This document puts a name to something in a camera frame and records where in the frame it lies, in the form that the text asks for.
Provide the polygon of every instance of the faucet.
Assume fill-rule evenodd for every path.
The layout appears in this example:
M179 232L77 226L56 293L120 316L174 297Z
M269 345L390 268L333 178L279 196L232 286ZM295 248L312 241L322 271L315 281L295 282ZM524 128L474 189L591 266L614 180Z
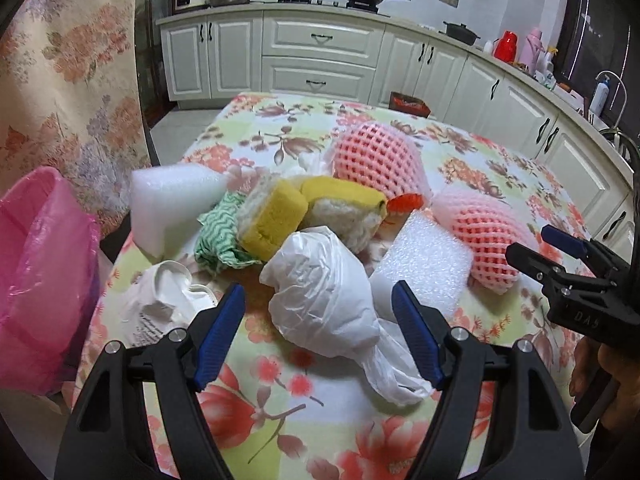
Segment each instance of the faucet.
M615 72L612 72L611 70L603 70L602 72L600 72L596 78L596 81L599 81L599 79L605 75L605 74L611 74L612 76L614 76L618 81L620 81L620 84L622 85L622 89L625 91L625 102L622 105L622 110L620 110L620 115L618 116L617 120L616 120L616 124L613 125L614 129L617 129L618 125L620 124L620 119L622 118L622 114L625 113L625 108L626 108L626 86L625 84L622 82L622 79L620 78L620 76L618 74L616 74Z

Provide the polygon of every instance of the pink thermos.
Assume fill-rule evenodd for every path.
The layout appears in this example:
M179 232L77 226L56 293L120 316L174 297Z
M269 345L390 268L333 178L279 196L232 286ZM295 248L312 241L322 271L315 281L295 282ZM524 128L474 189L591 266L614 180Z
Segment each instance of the pink thermos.
M529 67L529 74L536 74L536 65L538 64L538 56L540 52L544 50L542 47L542 31L539 28L534 28L531 33L525 38L522 52L520 53L520 59L518 62L527 65Z

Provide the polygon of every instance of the tiled floor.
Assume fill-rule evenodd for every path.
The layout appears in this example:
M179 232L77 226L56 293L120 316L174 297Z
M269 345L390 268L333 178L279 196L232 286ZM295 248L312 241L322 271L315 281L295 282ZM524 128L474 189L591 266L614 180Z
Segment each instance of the tiled floor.
M175 108L151 128L160 164L175 164L220 110L178 110Z

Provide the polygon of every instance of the pink trash bin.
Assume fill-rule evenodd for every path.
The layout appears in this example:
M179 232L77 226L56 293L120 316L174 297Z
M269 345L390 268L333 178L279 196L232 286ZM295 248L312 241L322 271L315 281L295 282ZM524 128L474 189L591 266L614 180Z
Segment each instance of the pink trash bin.
M2 197L0 388L43 395L68 380L72 340L98 298L99 242L55 168L37 168Z

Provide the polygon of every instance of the green and white cloth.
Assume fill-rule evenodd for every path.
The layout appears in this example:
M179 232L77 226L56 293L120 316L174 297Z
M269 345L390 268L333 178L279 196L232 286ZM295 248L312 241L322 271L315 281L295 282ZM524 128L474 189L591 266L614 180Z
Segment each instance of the green and white cloth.
M196 242L194 256L199 264L215 274L227 267L244 269L261 263L241 248L236 239L236 217L245 199L246 196L242 193L227 191L215 208L198 216L202 230Z

